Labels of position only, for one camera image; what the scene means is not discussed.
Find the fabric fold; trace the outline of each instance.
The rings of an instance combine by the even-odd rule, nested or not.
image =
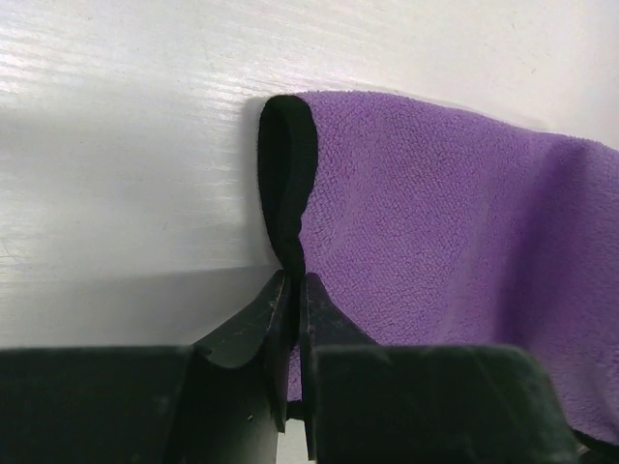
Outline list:
[[[284,268],[318,274],[374,340],[521,347],[574,429],[619,443],[619,153],[404,97],[316,92],[267,102],[258,167]]]

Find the black trim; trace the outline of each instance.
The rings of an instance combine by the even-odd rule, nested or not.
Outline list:
[[[281,95],[269,99],[258,131],[258,184],[267,232],[293,287],[305,275],[299,233],[318,164],[318,134],[307,103]]]

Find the wood grain texture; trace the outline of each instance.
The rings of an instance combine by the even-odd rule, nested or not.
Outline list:
[[[605,0],[5,0],[0,344],[188,339],[221,319],[208,270],[256,267],[213,280],[249,301],[275,264],[254,145],[276,93],[387,90],[619,147],[618,20]],[[172,316],[144,279],[195,296]]]

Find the purple fabric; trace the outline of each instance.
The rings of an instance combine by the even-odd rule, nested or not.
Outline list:
[[[386,94],[302,94],[308,273],[382,344],[509,343],[619,443],[619,153]],[[300,397],[298,357],[291,399]]]

